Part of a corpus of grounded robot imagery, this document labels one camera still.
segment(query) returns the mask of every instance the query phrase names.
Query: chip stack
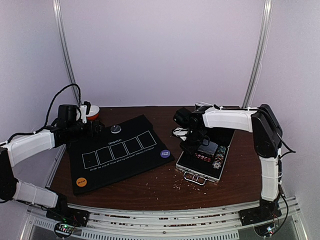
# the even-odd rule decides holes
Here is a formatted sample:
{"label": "chip stack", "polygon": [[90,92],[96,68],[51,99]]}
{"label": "chip stack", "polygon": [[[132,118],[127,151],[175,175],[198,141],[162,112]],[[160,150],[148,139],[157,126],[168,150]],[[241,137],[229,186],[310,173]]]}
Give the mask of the chip stack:
{"label": "chip stack", "polygon": [[216,150],[216,155],[213,160],[213,168],[219,169],[222,167],[222,163],[224,162],[225,159],[225,154],[226,154],[227,148],[225,146],[219,146],[218,149]]}

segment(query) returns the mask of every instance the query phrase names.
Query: blue circle sticker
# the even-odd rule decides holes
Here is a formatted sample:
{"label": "blue circle sticker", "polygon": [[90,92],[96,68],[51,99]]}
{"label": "blue circle sticker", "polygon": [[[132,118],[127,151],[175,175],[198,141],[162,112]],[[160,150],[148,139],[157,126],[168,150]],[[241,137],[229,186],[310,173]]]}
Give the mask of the blue circle sticker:
{"label": "blue circle sticker", "polygon": [[163,158],[163,159],[166,159],[170,156],[170,151],[169,150],[162,150],[160,152],[160,156]]}

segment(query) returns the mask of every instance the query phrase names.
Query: white rectangle outline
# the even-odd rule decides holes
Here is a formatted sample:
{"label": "white rectangle outline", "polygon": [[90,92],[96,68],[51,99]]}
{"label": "white rectangle outline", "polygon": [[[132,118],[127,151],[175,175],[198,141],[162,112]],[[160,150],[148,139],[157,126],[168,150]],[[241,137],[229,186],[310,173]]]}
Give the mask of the white rectangle outline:
{"label": "white rectangle outline", "polygon": [[[127,146],[126,146],[126,142],[128,142],[128,141],[131,141],[132,139],[136,139],[136,141],[138,142],[138,144],[139,144],[139,146],[140,146],[140,148],[141,149],[139,149],[139,150],[137,150],[137,151],[134,151],[134,152],[129,152],[129,150],[128,150],[128,148],[127,148]],[[141,151],[142,149],[144,149],[143,147],[142,147],[142,145],[141,145],[141,143],[140,143],[140,141],[138,140],[138,138],[135,136],[135,137],[133,137],[133,138],[131,138],[131,139],[129,139],[129,140],[125,140],[125,141],[123,141],[123,145],[124,145],[124,147],[125,147],[125,149],[126,149],[126,151],[127,151],[127,153],[129,153],[129,154],[134,154],[134,153],[136,153],[136,152],[139,152],[139,151]]]}
{"label": "white rectangle outline", "polygon": [[[123,145],[123,148],[124,148],[124,150],[125,150],[125,152],[126,152],[126,155],[120,156],[120,157],[118,157],[118,158],[115,158],[114,153],[112,152],[112,148],[111,148],[111,147],[112,147],[112,146],[115,146],[115,145],[118,145],[118,144],[122,144],[122,145]],[[128,150],[127,150],[127,148],[126,148],[126,146],[124,145],[123,142],[119,142],[119,143],[117,143],[117,144],[110,145],[109,147],[110,147],[110,152],[111,152],[114,160],[117,160],[117,159],[120,159],[120,158],[124,158],[124,157],[126,157],[126,156],[129,155],[129,154],[128,154]]]}
{"label": "white rectangle outline", "polygon": [[[94,166],[86,167],[84,155],[92,154],[92,153],[94,153],[96,162],[97,162],[98,164],[97,164],[97,165],[94,165]],[[94,167],[96,167],[96,166],[99,166],[99,164],[100,164],[96,151],[91,151],[91,152],[87,152],[87,153],[82,153],[82,161],[83,161],[84,169],[94,168]]]}
{"label": "white rectangle outline", "polygon": [[[98,155],[98,151],[101,150],[101,149],[106,149],[106,148],[109,148],[109,152],[110,152],[110,155],[111,155],[112,160],[109,160],[109,161],[106,161],[106,162],[104,162],[104,163],[101,163],[101,162],[100,162],[99,155]],[[114,155],[112,154],[111,149],[110,149],[109,146],[104,146],[104,147],[102,147],[102,148],[100,148],[100,149],[98,149],[98,150],[95,150],[95,154],[96,154],[96,157],[98,158],[99,165],[103,165],[103,164],[106,164],[106,163],[108,163],[108,162],[111,162],[111,161],[114,161],[114,160],[115,160],[115,157],[114,157]]]}
{"label": "white rectangle outline", "polygon": [[[140,142],[140,140],[139,140],[138,137],[141,136],[141,135],[143,135],[143,134],[145,134],[145,133],[147,133],[147,132],[149,132],[150,136],[152,137],[152,139],[153,139],[153,141],[154,141],[154,144],[153,144],[153,145],[150,145],[150,146],[147,146],[147,147],[144,147],[144,146],[142,145],[142,143]],[[145,131],[145,132],[143,132],[143,133],[141,133],[141,134],[139,134],[138,136],[136,136],[136,139],[138,139],[138,142],[141,144],[141,147],[142,147],[143,149],[147,149],[147,148],[150,148],[150,147],[152,147],[152,146],[154,146],[154,145],[157,145],[156,140],[154,139],[154,137],[152,136],[152,134],[150,133],[149,130],[148,130],[148,131]]]}

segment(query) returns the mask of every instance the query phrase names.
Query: black mat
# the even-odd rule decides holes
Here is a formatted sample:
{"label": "black mat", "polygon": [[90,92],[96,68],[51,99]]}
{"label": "black mat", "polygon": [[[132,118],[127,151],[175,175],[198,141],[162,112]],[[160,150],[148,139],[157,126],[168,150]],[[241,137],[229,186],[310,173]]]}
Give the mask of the black mat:
{"label": "black mat", "polygon": [[117,134],[106,127],[97,137],[67,146],[73,194],[99,189],[174,160],[144,115],[118,125],[121,132]]}

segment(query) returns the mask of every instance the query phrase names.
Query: orange circle sticker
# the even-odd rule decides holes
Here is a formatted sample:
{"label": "orange circle sticker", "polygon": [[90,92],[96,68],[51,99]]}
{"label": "orange circle sticker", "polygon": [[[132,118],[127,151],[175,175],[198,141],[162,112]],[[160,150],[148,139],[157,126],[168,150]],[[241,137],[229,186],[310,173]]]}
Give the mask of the orange circle sticker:
{"label": "orange circle sticker", "polygon": [[76,184],[77,184],[79,187],[84,187],[85,185],[87,185],[87,179],[85,179],[84,177],[79,177],[79,178],[76,180]]}

